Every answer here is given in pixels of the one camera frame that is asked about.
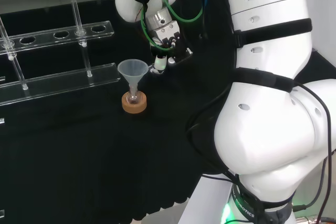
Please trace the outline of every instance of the cable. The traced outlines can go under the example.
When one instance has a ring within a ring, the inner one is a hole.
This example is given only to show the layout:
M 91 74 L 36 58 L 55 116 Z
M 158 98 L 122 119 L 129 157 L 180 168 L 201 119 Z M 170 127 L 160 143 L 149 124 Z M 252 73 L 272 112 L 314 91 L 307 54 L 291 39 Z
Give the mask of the cable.
M 170 6 L 170 4 L 169 4 L 169 2 L 167 1 L 167 0 L 162 0 L 165 4 L 166 4 L 166 6 L 168 7 L 168 9 L 170 10 L 170 12 L 173 14 L 173 16 L 177 19 L 177 20 L 179 20 L 179 21 L 181 21 L 181 22 L 184 22 L 184 23 L 192 23 L 192 22 L 194 22 L 194 21 L 196 21 L 196 20 L 198 20 L 199 19 L 199 17 L 201 17 L 201 15 L 203 14 L 203 8 L 201 9 L 201 11 L 200 11 L 200 13 L 196 16 L 196 17 L 194 17 L 194 18 L 192 18 L 192 19 L 184 19 L 184 18 L 181 18 L 180 16 L 178 16 L 177 14 L 176 14 L 176 12 L 173 10 L 173 8 Z
M 223 0 L 223 2 L 224 2 L 224 12 L 229 19 L 229 27 L 230 27 L 231 33 L 234 34 L 234 25 L 233 25 L 232 15 L 231 15 L 231 11 L 230 11 L 230 4 L 229 4 L 228 0 Z
M 209 178 L 209 179 L 214 179 L 214 180 L 228 181 L 228 182 L 231 182 L 231 183 L 232 183 L 232 180 L 227 179 L 227 178 L 216 178 L 216 177 L 210 177 L 210 176 L 207 176 L 207 175 L 202 175 L 202 177 L 204 177 L 204 178 Z
M 229 224 L 231 222 L 244 222 L 244 223 L 250 223 L 250 220 L 229 220 L 227 222 L 225 222 L 224 224 Z
M 198 110 L 196 113 L 191 115 L 187 121 L 186 124 L 186 131 L 188 131 L 191 127 L 193 127 L 193 124 L 196 122 L 196 120 L 199 118 L 199 116 L 206 110 L 208 110 L 210 107 L 215 105 L 217 102 L 219 102 L 225 94 L 230 90 L 231 85 L 229 84 L 228 86 L 225 87 L 225 89 L 220 93 L 217 97 L 215 97 L 213 100 L 211 100 L 209 103 L 204 105 L 200 110 Z
M 139 10 L 137 16 L 135 17 L 135 21 L 134 21 L 134 22 L 137 22 L 136 19 L 138 18 L 138 15 L 141 13 L 141 10 L 142 10 L 142 7 L 140 8 L 140 10 Z
M 210 159 L 208 159 L 206 156 L 204 156 L 202 154 L 202 152 L 196 147 L 193 138 L 192 138 L 192 132 L 189 131 L 187 134 L 187 140 L 189 142 L 189 144 L 191 145 L 191 147 L 195 150 L 195 152 L 206 162 L 206 164 L 208 166 L 210 166 L 212 169 L 215 169 L 216 171 L 218 171 L 219 173 L 223 173 L 225 176 L 227 176 L 229 179 L 232 180 L 233 184 L 237 184 L 238 181 L 236 180 L 235 176 L 229 172 L 229 169 L 225 166 L 224 164 L 224 168 L 223 167 L 218 167 L 216 164 L 214 164 Z
M 299 212 L 299 211 L 303 211 L 306 210 L 308 207 L 311 207 L 312 205 L 315 204 L 315 202 L 317 201 L 317 199 L 320 197 L 321 191 L 322 191 L 322 187 L 323 187 L 323 180 L 324 180 L 324 171 L 326 169 L 326 163 L 327 163 L 327 159 L 325 158 L 323 161 L 323 165 L 322 165 L 322 173 L 321 173 L 321 179 L 320 179 L 320 186 L 319 189 L 316 193 L 315 198 L 312 200 L 311 203 L 307 204 L 307 205 L 298 205 L 298 206 L 293 206 L 293 212 Z
M 206 120 L 204 120 L 204 121 L 202 121 L 202 122 L 200 122 L 200 123 L 197 123 L 197 124 L 191 126 L 191 127 L 186 131 L 186 134 L 188 134 L 189 131 L 193 131 L 195 128 L 199 127 L 201 124 L 205 123 L 206 121 L 210 121 L 210 120 L 212 120 L 212 119 L 214 119 L 214 118 L 215 118 L 214 116 L 211 116 L 210 118 L 207 118 Z
M 142 27 L 142 30 L 143 30 L 143 33 L 145 34 L 145 36 L 146 36 L 146 38 L 147 38 L 147 40 L 154 46 L 154 47 L 156 47 L 156 48 L 158 48 L 158 49 L 160 49 L 160 50 L 162 50 L 162 51 L 170 51 L 170 50 L 172 50 L 173 48 L 163 48 L 163 47 L 160 47 L 160 46 L 158 46 L 149 36 L 148 36 L 148 34 L 147 34 L 147 32 L 146 32 L 146 28 L 145 28 L 145 23 L 144 23 L 144 21 L 143 21 L 143 16 L 144 16 L 144 9 L 142 9 L 142 11 L 141 11 L 141 27 Z
M 328 126 L 328 185 L 327 185 L 327 193 L 325 194 L 325 198 L 322 204 L 322 207 L 320 209 L 319 215 L 317 217 L 316 220 L 316 224 L 320 223 L 321 220 L 321 216 L 323 214 L 323 211 L 325 209 L 325 206 L 327 205 L 329 196 L 330 196 L 330 191 L 331 191 L 331 176 L 332 176 L 332 160 L 331 160 L 331 156 L 332 156 L 332 149 L 331 149 L 331 116 L 330 116 L 330 112 L 328 107 L 326 106 L 326 104 L 322 101 L 321 98 L 319 98 L 319 96 L 317 94 L 315 94 L 313 91 L 311 91 L 309 88 L 307 88 L 306 86 L 297 83 L 296 85 L 298 85 L 299 87 L 301 87 L 302 89 L 306 90 L 308 93 L 310 93 L 316 100 L 319 101 L 319 103 L 321 103 L 323 109 L 326 111 L 326 115 L 327 115 L 327 126 Z
M 335 223 L 336 224 L 336 219 L 328 218 L 328 217 L 322 217 L 321 222 L 329 222 L 329 223 Z
M 202 6 L 203 6 L 203 14 L 202 14 L 202 38 L 203 39 L 209 39 L 209 35 L 206 31 L 206 6 L 207 6 L 208 0 L 202 0 Z

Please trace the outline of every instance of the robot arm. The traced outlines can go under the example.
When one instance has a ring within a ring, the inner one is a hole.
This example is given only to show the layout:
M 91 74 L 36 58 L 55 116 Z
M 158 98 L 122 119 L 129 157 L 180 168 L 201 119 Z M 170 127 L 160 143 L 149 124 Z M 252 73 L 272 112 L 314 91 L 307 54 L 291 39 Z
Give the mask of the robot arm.
M 140 3 L 115 2 L 121 17 L 135 21 Z M 229 0 L 229 3 L 235 31 L 265 31 L 268 27 L 309 18 L 306 0 Z M 161 0 L 150 0 L 148 6 L 151 10 L 148 15 L 163 7 Z M 279 38 L 268 36 L 269 39 L 238 48 L 236 67 L 294 79 L 311 55 L 310 32 Z M 335 81 L 310 85 L 323 100 L 335 99 L 336 94 L 330 91 L 336 90 Z M 305 91 L 297 90 L 288 93 L 234 82 L 216 123 L 215 144 L 219 156 L 232 171 L 240 174 L 245 188 L 262 201 L 288 199 L 304 177 L 327 156 L 323 108 Z M 336 138 L 332 141 L 335 149 Z M 232 199 L 230 204 L 237 219 L 244 219 Z

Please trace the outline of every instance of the black table surface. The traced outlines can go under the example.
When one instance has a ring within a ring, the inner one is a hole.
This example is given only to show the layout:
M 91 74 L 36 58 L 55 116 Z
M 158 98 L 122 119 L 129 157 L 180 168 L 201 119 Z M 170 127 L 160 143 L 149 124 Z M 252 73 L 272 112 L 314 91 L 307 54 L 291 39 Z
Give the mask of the black table surface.
M 178 0 L 174 8 L 192 17 L 199 3 Z M 184 125 L 202 104 L 229 83 L 233 47 L 215 6 L 209 5 L 209 41 L 199 39 L 200 22 L 186 25 L 192 60 L 164 76 L 146 75 L 139 89 L 148 108 L 130 115 L 121 107 L 125 80 L 0 107 L 0 210 L 4 223 L 130 223 L 190 197 L 200 175 L 212 172 L 186 141 Z M 93 66 L 137 58 L 153 62 L 139 24 L 127 24 L 114 0 L 79 4 L 82 22 L 110 20 L 111 38 L 89 41 Z M 9 35 L 72 26 L 71 6 L 2 15 Z M 26 78 L 83 68 L 78 45 L 22 52 Z M 16 80 L 0 58 L 0 76 Z M 336 78 L 317 52 L 297 80 Z M 220 111 L 221 105 L 213 109 Z M 214 121 L 195 139 L 213 152 Z

